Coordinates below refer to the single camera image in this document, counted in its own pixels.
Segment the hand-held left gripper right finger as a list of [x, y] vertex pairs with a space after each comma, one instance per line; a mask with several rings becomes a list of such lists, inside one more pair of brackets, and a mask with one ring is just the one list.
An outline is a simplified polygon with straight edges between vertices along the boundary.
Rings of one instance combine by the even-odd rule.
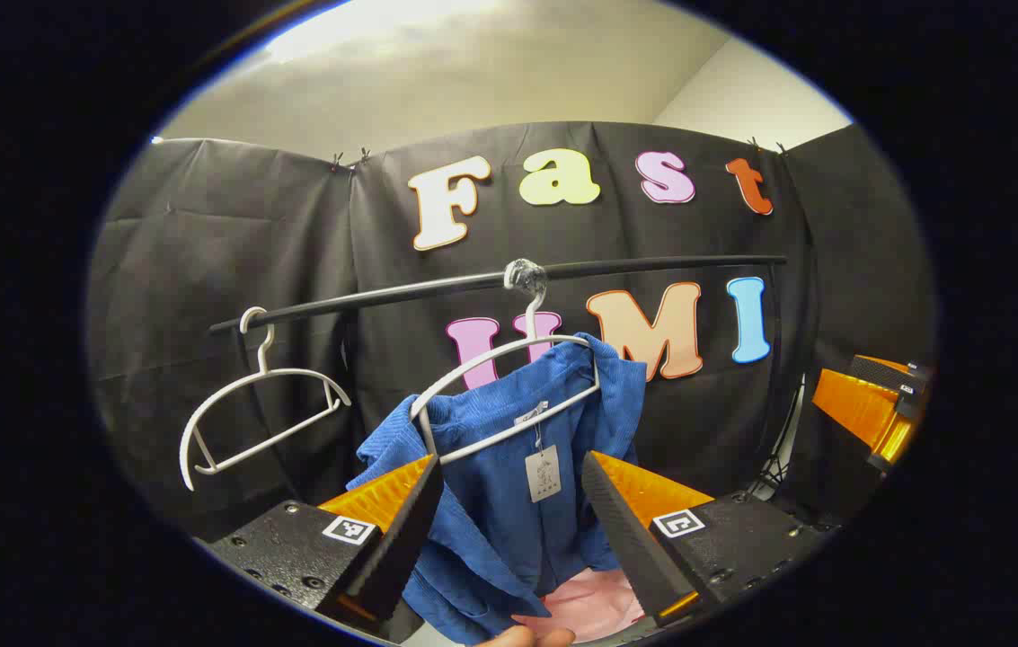
[[589, 451], [581, 488], [645, 615], [660, 629], [706, 621], [797, 568], [833, 536], [771, 502], [711, 497]]

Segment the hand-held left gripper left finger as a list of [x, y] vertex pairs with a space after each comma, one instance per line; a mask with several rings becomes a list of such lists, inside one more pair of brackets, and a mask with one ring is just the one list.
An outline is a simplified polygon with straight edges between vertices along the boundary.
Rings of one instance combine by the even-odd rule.
[[195, 534], [267, 593], [341, 624], [382, 624], [402, 598], [443, 494], [427, 454], [320, 504], [278, 499]]

